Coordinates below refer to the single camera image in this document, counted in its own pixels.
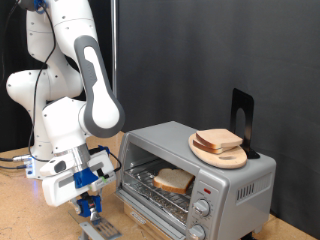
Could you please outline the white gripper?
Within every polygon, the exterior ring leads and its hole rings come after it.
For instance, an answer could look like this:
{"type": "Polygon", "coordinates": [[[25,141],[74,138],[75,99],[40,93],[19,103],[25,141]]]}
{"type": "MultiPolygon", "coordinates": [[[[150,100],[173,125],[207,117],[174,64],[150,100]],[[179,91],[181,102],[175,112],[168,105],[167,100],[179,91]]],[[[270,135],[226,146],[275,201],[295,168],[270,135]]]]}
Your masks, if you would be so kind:
{"type": "MultiPolygon", "coordinates": [[[[75,212],[81,214],[81,207],[77,203],[76,197],[89,190],[99,191],[115,180],[114,167],[106,151],[94,154],[88,165],[95,178],[92,178],[86,171],[82,176],[84,185],[79,188],[76,187],[76,176],[79,173],[76,173],[73,169],[46,177],[42,182],[42,189],[47,204],[57,207],[70,200],[75,212]]],[[[100,213],[102,211],[101,197],[95,196],[94,201],[96,211],[100,213]]]]}

